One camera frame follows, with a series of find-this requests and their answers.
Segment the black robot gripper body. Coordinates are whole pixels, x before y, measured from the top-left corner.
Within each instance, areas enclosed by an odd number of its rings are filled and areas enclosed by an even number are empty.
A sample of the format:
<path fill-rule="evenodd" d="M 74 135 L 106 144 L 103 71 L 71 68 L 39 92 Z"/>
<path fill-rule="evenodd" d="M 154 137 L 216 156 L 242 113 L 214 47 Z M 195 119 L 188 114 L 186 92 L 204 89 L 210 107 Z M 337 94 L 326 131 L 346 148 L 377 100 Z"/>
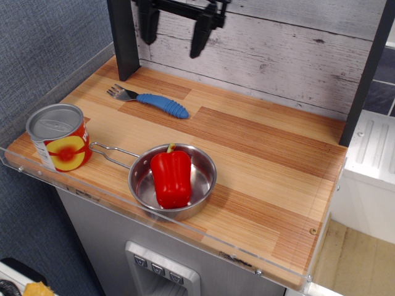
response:
<path fill-rule="evenodd" d="M 162 10 L 195 21 L 198 21 L 199 17 L 208 17 L 210 28 L 223 28 L 227 5 L 231 1 L 209 1 L 204 9 L 177 1 L 135 1 L 135 3 L 139 8 L 143 8 L 143 12 Z"/>

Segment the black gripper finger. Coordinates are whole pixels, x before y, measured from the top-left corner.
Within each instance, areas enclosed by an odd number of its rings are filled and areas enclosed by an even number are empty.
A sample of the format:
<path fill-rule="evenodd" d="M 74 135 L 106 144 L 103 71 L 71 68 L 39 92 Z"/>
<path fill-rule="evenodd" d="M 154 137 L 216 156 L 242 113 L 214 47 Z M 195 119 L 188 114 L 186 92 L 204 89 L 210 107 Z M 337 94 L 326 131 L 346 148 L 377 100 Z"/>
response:
<path fill-rule="evenodd" d="M 139 29 L 142 40 L 150 45 L 157 38 L 160 11 L 152 1 L 138 2 Z"/>
<path fill-rule="evenodd" d="M 189 56 L 194 59 L 200 56 L 213 30 L 217 3 L 211 2 L 197 17 Z"/>

